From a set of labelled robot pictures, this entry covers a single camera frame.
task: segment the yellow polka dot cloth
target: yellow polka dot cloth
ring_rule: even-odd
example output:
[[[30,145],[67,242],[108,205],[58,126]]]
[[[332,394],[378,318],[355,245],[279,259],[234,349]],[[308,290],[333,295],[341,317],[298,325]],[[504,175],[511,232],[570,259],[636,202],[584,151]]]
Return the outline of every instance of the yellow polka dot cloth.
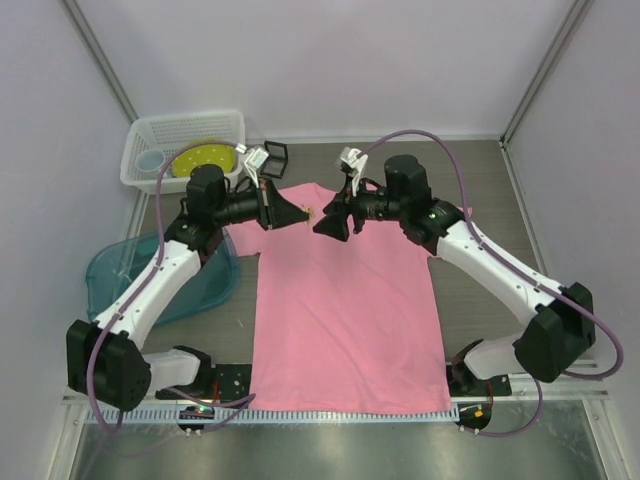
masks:
[[[215,138],[202,138],[190,143],[213,141]],[[176,158],[171,166],[174,177],[188,177],[191,171],[200,165],[213,164],[229,173],[235,165],[235,154],[231,147],[223,145],[204,145],[187,150]]]

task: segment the white basket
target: white basket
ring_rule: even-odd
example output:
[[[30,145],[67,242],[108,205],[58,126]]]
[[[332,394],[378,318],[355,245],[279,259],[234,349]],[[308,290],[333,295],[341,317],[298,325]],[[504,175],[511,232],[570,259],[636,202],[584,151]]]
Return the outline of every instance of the white basket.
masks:
[[[214,137],[228,142],[244,143],[244,117],[235,110],[190,113],[185,115],[162,115],[140,118],[133,122],[124,146],[120,164],[120,181],[138,187],[145,193],[155,193],[156,180],[142,179],[135,167],[138,155],[145,150],[157,148],[166,158],[187,143],[200,138]],[[238,183],[242,162],[236,153],[236,166],[225,176],[231,186]],[[161,193],[184,192],[189,177],[165,178]]]

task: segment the teal bin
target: teal bin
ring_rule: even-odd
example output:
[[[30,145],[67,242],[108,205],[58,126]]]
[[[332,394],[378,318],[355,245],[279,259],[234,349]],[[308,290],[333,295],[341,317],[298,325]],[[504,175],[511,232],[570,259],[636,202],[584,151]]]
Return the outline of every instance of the teal bin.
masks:
[[[158,248],[158,234],[149,233],[110,245],[87,268],[89,321],[112,305],[151,261]],[[231,238],[224,241],[173,297],[155,325],[173,322],[224,303],[238,285],[240,266]]]

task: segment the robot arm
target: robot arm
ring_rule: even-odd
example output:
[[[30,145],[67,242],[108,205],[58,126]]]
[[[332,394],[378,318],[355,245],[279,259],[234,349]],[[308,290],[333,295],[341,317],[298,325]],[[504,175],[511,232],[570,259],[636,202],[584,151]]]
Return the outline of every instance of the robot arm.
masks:
[[[204,165],[195,169],[187,184],[183,209],[165,232],[164,258],[152,279],[148,281],[151,271],[157,268],[159,252],[93,323],[77,320],[69,328],[67,372],[73,390],[87,393],[91,351],[114,315],[120,315],[125,302],[130,303],[108,333],[96,362],[93,378],[97,399],[130,411],[149,391],[176,385],[206,390],[212,370],[209,355],[184,346],[150,355],[142,355],[140,351],[173,296],[222,243],[224,226],[255,220],[269,230],[308,220],[306,212],[280,196],[271,180],[251,175],[255,173],[255,164],[259,167],[266,158],[260,153],[258,150],[258,155],[252,156],[249,152],[248,174],[253,182],[240,192],[227,190],[219,167]]]
[[[451,203],[432,197],[426,172],[414,157],[400,155],[388,159],[386,186],[381,186],[361,179],[365,162],[358,154],[358,150],[349,148],[342,152],[338,164],[347,180],[325,207],[326,216],[314,231],[346,241],[349,216],[353,219],[354,233],[362,230],[366,220],[397,221],[410,241],[453,263],[484,285],[524,327],[521,334],[478,340],[463,349],[452,362],[453,380],[460,389],[470,390],[491,377],[522,371],[552,382],[594,343],[593,323],[537,288],[545,285],[592,311],[591,294],[585,287],[578,283],[563,287],[533,271],[481,232],[482,243],[478,243],[462,212]],[[354,178],[359,180],[357,191]],[[374,190],[367,188],[371,184]],[[529,272],[538,284],[524,282],[490,255],[485,246]]]

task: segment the pink t-shirt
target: pink t-shirt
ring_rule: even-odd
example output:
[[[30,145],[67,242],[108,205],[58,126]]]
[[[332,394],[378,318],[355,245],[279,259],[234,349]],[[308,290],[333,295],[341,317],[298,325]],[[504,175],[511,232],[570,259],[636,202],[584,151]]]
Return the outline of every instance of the pink t-shirt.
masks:
[[[260,253],[253,408],[411,414],[448,410],[429,253],[397,222],[368,221],[346,243],[313,233],[334,192],[283,190],[310,222],[228,228],[239,256]]]

